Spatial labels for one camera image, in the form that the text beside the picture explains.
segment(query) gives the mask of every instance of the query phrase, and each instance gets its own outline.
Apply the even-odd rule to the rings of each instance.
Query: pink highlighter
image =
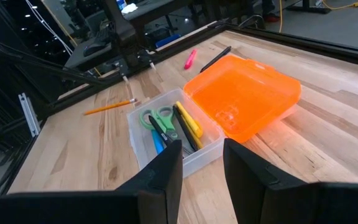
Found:
[[[186,61],[185,69],[189,69],[191,67],[191,65],[193,64],[193,60],[196,57],[196,54],[197,54],[197,49],[194,49]]]

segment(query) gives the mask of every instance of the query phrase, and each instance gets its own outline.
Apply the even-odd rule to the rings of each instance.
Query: container lid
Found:
[[[184,91],[227,136],[245,142],[298,102],[301,85],[273,67],[228,55]]]

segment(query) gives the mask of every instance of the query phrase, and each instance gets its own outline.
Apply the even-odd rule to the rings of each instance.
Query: yellow marker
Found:
[[[203,135],[203,130],[201,129],[201,127],[199,127],[197,125],[197,123],[193,120],[193,118],[190,116],[190,114],[187,113],[187,111],[181,105],[181,103],[179,101],[176,102],[176,105],[178,106],[178,108],[180,110],[180,113],[183,115],[183,117],[185,118],[186,122],[190,126],[190,129],[193,130],[193,132],[196,134],[196,136],[198,138],[201,138],[201,136]]]
[[[193,130],[191,130],[191,128],[189,127],[189,124],[187,123],[187,121],[185,120],[185,124],[187,126],[187,129],[189,129],[190,134],[193,136],[194,141],[197,144],[198,149],[202,149],[204,148],[203,143],[200,141],[200,139],[196,136],[196,134],[193,132]]]

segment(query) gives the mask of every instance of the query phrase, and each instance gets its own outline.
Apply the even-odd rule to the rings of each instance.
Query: scissors handle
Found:
[[[167,130],[175,130],[175,127],[172,123],[173,110],[171,106],[163,106],[157,110],[157,116],[162,121],[163,125]]]
[[[154,130],[153,125],[150,122],[147,122],[144,118],[148,114],[151,115],[156,120],[156,122],[161,127],[161,129],[164,133],[167,132],[167,128],[162,123],[162,121],[158,118],[157,112],[155,110],[144,110],[143,112],[141,112],[141,114],[139,115],[139,120],[140,120],[140,123],[143,125],[143,127],[145,127],[146,129],[149,129],[149,130]]]

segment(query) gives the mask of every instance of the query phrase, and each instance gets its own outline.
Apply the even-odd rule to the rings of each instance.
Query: wooden table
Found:
[[[276,68],[302,84],[296,112],[244,143],[279,168],[307,181],[358,182],[358,65],[224,32],[93,95],[47,120],[9,193],[111,190],[139,171],[126,114],[134,105],[83,112],[136,97],[145,102],[182,87],[215,55],[231,53]],[[179,223],[235,223],[221,158],[183,180]]]

